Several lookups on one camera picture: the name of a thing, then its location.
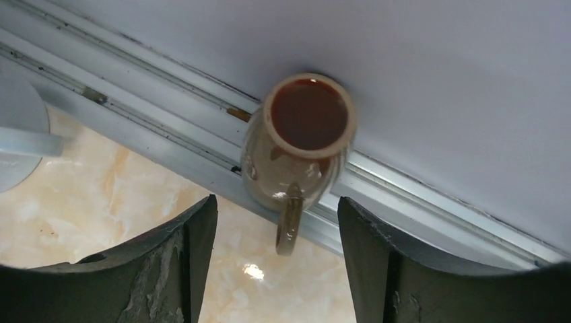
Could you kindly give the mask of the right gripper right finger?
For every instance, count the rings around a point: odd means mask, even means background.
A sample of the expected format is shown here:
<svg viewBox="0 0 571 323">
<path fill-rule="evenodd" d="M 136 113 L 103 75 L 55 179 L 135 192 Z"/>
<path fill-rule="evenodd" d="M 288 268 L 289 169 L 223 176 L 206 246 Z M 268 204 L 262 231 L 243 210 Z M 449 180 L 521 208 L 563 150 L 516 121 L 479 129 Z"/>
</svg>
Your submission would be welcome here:
<svg viewBox="0 0 571 323">
<path fill-rule="evenodd" d="M 569 322 L 570 263 L 512 271 L 467 260 L 343 197 L 338 220 L 358 322 Z"/>
</svg>

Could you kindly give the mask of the small brown striped cup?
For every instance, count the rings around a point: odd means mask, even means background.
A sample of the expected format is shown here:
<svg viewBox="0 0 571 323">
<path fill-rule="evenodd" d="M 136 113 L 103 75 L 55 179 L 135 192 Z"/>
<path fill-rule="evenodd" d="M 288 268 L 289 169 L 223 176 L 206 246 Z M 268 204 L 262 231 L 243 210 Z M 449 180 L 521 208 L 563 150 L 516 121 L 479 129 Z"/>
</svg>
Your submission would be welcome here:
<svg viewBox="0 0 571 323">
<path fill-rule="evenodd" d="M 242 180 L 258 204 L 279 215 L 278 255 L 293 253 L 303 212 L 340 177 L 357 125 L 351 96 L 318 73 L 286 77 L 251 116 L 240 160 Z"/>
</svg>

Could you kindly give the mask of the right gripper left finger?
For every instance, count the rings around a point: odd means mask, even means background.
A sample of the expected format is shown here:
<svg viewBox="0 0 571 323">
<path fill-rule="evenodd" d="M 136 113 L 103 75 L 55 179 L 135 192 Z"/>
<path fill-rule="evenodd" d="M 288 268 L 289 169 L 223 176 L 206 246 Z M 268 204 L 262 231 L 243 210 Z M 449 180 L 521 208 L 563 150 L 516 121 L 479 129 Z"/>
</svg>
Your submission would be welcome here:
<svg viewBox="0 0 571 323">
<path fill-rule="evenodd" d="M 1 267 L 2 322 L 197 322 L 217 229 L 209 195 L 75 264 Z"/>
</svg>

